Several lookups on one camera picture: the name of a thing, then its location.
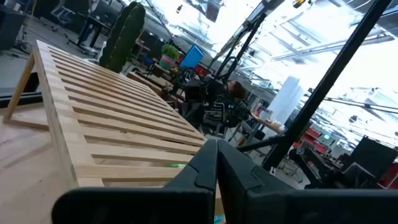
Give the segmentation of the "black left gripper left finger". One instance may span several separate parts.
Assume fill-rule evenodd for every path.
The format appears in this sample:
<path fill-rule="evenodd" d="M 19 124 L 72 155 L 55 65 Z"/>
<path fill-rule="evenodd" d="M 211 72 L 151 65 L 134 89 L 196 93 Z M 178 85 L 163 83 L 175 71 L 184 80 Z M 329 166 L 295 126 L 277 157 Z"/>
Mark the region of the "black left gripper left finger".
<path fill-rule="evenodd" d="M 162 188 L 71 190 L 55 202 L 52 224 L 213 224 L 217 157 L 212 139 Z"/>

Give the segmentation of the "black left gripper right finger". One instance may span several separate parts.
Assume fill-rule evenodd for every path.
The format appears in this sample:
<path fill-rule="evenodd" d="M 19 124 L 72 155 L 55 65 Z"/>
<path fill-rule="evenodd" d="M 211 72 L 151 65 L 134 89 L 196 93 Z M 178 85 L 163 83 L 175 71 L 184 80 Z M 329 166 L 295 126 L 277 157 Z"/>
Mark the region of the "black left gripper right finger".
<path fill-rule="evenodd" d="M 217 142 L 227 224 L 398 224 L 398 190 L 295 189 Z"/>

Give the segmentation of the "wooden slatted shelf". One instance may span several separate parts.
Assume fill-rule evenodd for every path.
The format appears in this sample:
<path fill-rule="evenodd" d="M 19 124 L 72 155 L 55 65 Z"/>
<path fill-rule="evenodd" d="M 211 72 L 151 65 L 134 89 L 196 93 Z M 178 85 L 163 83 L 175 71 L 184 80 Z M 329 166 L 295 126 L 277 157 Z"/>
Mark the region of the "wooden slatted shelf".
<path fill-rule="evenodd" d="M 0 224 L 76 187 L 164 186 L 205 137 L 148 86 L 42 41 L 0 110 Z"/>

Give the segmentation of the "white round column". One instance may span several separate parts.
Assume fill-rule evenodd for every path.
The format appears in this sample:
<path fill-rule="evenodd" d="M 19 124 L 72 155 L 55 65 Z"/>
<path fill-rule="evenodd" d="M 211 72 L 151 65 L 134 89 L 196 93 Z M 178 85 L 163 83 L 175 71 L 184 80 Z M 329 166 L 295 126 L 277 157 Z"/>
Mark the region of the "white round column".
<path fill-rule="evenodd" d="M 284 124 L 299 104 L 304 93 L 305 91 L 300 84 L 300 79 L 289 76 L 267 107 L 268 110 L 272 111 L 270 119 Z"/>

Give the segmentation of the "seated person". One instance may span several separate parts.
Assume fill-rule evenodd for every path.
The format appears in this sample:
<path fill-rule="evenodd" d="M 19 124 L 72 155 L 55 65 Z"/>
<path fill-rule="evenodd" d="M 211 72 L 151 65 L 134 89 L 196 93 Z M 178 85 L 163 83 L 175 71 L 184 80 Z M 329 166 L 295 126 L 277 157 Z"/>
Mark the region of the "seated person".
<path fill-rule="evenodd" d="M 233 80 L 228 83 L 228 94 L 233 98 L 243 100 L 247 95 L 247 90 L 240 82 Z"/>

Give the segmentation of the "wooden-top workbench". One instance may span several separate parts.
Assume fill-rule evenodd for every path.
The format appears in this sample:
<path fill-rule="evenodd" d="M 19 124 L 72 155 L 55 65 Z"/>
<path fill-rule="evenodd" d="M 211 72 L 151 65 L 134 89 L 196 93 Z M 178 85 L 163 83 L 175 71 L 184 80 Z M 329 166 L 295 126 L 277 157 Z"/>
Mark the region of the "wooden-top workbench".
<path fill-rule="evenodd" d="M 169 81 L 155 75 L 146 76 L 139 72 L 129 72 L 127 77 L 148 86 L 158 95 L 161 95 L 163 90 L 171 90 L 173 88 Z"/>

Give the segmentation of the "blue-screen computer monitor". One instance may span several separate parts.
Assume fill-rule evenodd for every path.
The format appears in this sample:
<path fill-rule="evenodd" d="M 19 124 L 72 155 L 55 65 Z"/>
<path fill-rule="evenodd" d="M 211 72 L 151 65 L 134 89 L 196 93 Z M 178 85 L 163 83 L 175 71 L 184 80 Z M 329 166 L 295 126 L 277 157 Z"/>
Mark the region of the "blue-screen computer monitor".
<path fill-rule="evenodd" d="M 192 45 L 191 49 L 181 61 L 180 68 L 195 68 L 203 57 L 203 51 L 197 45 Z"/>

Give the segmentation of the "leafy green potted plant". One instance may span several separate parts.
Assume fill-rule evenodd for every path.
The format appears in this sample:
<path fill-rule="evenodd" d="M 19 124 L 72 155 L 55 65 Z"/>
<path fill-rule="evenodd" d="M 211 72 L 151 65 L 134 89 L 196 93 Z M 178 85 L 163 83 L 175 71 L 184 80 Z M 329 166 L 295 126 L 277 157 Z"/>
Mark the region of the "leafy green potted plant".
<path fill-rule="evenodd" d="M 179 58 L 180 52 L 170 44 L 163 45 L 161 52 L 162 57 L 160 58 L 159 65 L 165 70 L 171 70 L 176 59 Z"/>

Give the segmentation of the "tall green cactus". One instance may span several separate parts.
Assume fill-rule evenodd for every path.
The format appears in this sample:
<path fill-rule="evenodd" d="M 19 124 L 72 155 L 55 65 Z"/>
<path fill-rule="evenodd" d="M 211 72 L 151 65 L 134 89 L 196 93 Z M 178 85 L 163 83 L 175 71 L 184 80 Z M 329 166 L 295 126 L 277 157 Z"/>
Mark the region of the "tall green cactus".
<path fill-rule="evenodd" d="M 146 10 L 139 2 L 132 2 L 117 17 L 106 41 L 99 65 L 119 73 L 130 56 L 144 27 Z"/>

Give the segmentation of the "black office desk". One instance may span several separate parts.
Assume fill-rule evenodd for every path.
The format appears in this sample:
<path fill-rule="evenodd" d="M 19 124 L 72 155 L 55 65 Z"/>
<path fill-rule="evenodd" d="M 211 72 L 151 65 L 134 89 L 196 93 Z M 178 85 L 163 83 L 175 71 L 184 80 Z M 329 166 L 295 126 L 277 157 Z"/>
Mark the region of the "black office desk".
<path fill-rule="evenodd" d="M 100 36 L 100 33 L 103 29 L 106 29 L 108 31 L 111 30 L 109 26 L 106 24 L 102 23 L 99 19 L 95 19 L 92 16 L 85 16 L 82 13 L 78 12 L 77 13 L 82 19 L 84 19 L 85 25 L 83 26 L 81 30 L 81 34 L 78 36 L 78 40 L 75 42 L 75 45 L 81 49 L 83 49 L 82 43 L 83 43 L 83 36 L 85 34 L 88 34 L 88 29 L 91 28 L 92 31 L 94 31 L 93 37 L 91 38 L 91 42 L 89 44 L 89 48 L 93 48 L 98 37 Z"/>

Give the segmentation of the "black cabinet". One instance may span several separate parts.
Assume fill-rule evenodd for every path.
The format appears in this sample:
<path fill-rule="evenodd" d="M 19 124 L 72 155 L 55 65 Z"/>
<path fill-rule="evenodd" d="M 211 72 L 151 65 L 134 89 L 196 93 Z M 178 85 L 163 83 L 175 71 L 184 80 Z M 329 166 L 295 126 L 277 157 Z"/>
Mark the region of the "black cabinet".
<path fill-rule="evenodd" d="M 0 4 L 0 51 L 13 47 L 24 20 L 23 14 Z"/>

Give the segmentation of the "black frame pole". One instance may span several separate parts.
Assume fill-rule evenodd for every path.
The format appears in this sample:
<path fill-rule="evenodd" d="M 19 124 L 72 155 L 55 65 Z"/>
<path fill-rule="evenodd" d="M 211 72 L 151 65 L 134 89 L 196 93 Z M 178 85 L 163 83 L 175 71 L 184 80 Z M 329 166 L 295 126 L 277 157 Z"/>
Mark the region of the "black frame pole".
<path fill-rule="evenodd" d="M 266 16 L 267 15 L 266 15 L 265 12 L 260 13 L 260 16 L 257 19 L 253 20 L 251 23 L 249 23 L 248 27 L 244 31 L 242 31 L 242 33 L 240 33 L 238 35 L 238 38 L 233 42 L 232 47 L 229 50 L 226 58 L 222 62 L 222 64 L 219 67 L 218 71 L 216 72 L 215 77 L 216 77 L 217 80 L 226 81 L 226 80 L 229 79 L 230 75 L 234 72 L 235 68 L 238 65 L 238 62 L 240 61 L 241 57 L 243 56 L 243 54 L 245 53 L 245 51 L 249 47 L 250 41 L 253 39 L 255 33 L 257 32 L 259 26 L 262 24 L 262 22 L 264 21 Z M 244 37 L 244 35 L 247 32 L 249 32 L 249 35 L 246 38 L 245 42 L 243 43 L 240 51 L 237 53 L 236 56 L 232 56 L 233 50 L 235 49 L 235 47 L 237 46 L 238 42 Z M 229 67 L 228 71 L 225 74 L 222 74 L 221 72 L 224 70 L 224 67 L 227 65 L 227 63 L 229 61 L 232 61 L 231 66 Z"/>
<path fill-rule="evenodd" d="M 276 168 L 284 156 L 288 153 L 294 142 L 300 139 L 300 134 L 305 131 L 306 124 L 315 113 L 320 103 L 324 100 L 336 80 L 345 69 L 353 55 L 360 48 L 365 38 L 369 35 L 376 22 L 382 17 L 384 11 L 393 0 L 374 0 L 369 10 L 365 13 L 359 24 L 352 32 L 339 54 L 324 74 L 323 78 L 304 104 L 300 113 L 291 125 L 290 129 L 284 133 L 266 140 L 239 146 L 236 149 L 240 152 L 253 151 L 262 147 L 271 146 L 271 151 L 267 154 L 262 168 L 270 171 Z"/>

